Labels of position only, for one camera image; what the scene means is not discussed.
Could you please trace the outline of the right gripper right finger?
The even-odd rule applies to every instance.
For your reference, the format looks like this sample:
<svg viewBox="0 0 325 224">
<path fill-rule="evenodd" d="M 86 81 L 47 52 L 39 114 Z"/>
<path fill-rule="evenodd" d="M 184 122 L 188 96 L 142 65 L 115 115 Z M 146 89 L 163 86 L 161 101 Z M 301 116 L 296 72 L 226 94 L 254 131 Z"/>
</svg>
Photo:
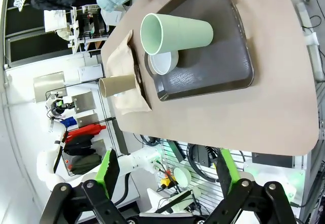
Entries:
<svg viewBox="0 0 325 224">
<path fill-rule="evenodd" d="M 217 148 L 216 171 L 224 198 L 205 223 L 235 223 L 243 211 L 253 212 L 259 223 L 296 223 L 284 188 L 277 181 L 263 186 L 241 178 L 228 149 Z"/>
</svg>

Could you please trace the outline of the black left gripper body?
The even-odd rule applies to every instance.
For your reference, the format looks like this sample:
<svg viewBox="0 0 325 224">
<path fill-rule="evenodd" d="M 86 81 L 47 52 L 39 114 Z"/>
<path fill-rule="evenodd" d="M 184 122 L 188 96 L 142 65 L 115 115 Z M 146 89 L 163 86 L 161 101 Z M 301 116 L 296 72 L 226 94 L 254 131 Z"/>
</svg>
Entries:
<svg viewBox="0 0 325 224">
<path fill-rule="evenodd" d="M 65 110 L 70 110 L 75 108 L 75 103 L 65 103 L 62 98 L 55 99 L 50 104 L 50 115 L 52 118 L 59 118 Z"/>
</svg>

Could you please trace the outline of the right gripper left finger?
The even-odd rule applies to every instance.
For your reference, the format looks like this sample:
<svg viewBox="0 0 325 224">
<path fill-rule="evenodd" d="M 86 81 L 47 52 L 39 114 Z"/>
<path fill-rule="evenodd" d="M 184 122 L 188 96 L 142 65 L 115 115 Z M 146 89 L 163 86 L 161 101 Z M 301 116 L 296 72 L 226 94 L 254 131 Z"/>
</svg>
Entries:
<svg viewBox="0 0 325 224">
<path fill-rule="evenodd" d="M 40 223 L 77 223 L 83 212 L 91 211 L 99 223 L 127 223 L 111 201 L 120 168 L 115 150 L 106 152 L 99 178 L 72 187 L 58 183 L 43 210 Z"/>
</svg>

